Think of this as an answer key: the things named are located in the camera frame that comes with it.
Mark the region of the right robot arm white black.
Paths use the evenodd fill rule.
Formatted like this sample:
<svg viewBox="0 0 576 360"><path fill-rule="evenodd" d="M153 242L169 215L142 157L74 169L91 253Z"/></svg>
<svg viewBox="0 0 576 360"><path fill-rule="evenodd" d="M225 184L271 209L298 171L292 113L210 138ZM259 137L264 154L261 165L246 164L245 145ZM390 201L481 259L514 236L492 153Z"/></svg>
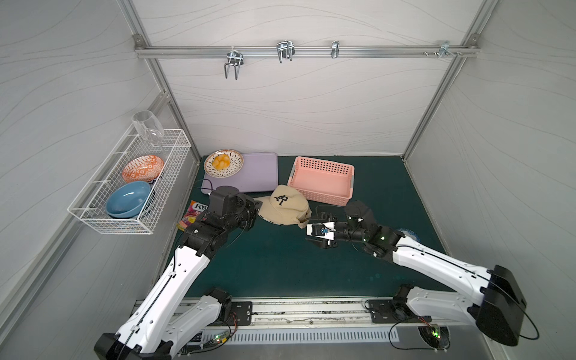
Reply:
<svg viewBox="0 0 576 360"><path fill-rule="evenodd" d="M361 245L374 258L412 269L449 288L402 286L391 301L391 312L398 320L430 317L469 323L502 345L518 345L528 318L527 302L509 269L485 268L440 253L407 232L377 223L363 202L348 203L344 214L343 221L323 214L318 222L309 223L307 240L324 249L339 242Z"/></svg>

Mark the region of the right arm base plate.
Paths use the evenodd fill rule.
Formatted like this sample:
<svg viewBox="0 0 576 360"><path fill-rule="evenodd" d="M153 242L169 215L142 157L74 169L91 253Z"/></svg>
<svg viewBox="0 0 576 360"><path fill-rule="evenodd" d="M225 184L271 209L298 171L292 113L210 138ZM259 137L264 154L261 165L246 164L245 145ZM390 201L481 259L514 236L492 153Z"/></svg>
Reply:
<svg viewBox="0 0 576 360"><path fill-rule="evenodd" d="M367 299L364 309L376 324L430 323L430 316L419 316L405 302L394 299Z"/></svg>

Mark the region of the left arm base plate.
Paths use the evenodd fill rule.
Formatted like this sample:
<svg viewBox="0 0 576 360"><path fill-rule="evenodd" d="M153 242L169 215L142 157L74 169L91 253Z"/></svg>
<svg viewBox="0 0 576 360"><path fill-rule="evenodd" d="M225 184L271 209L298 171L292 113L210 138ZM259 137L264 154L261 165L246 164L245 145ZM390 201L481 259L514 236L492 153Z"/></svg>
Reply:
<svg viewBox="0 0 576 360"><path fill-rule="evenodd" d="M252 301L232 301L227 310L226 323L230 326L250 326L254 304Z"/></svg>

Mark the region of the beige baseball cap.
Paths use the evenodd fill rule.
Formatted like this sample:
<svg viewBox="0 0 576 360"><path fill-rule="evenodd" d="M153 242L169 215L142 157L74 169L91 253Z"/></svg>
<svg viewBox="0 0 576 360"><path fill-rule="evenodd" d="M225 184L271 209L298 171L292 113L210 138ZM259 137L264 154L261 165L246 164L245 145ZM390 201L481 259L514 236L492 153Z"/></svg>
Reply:
<svg viewBox="0 0 576 360"><path fill-rule="evenodd" d="M293 187L279 185L270 196L256 198L262 203L259 216L271 224L306 228L311 209L305 196Z"/></svg>

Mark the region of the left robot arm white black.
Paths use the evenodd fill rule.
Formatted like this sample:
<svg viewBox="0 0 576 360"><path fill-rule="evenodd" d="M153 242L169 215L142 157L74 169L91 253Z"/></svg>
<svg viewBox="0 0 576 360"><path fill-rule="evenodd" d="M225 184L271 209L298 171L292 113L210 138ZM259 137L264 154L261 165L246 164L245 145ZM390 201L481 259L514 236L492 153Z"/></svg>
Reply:
<svg viewBox="0 0 576 360"><path fill-rule="evenodd" d="M173 315L191 285L207 268L235 230L249 231L261 201L220 186L210 194L208 207L196 216L183 243L156 285L131 317L114 333L104 333L94 345L99 359L174 359L205 327L224 322L231 312L231 296L212 288L178 318Z"/></svg>

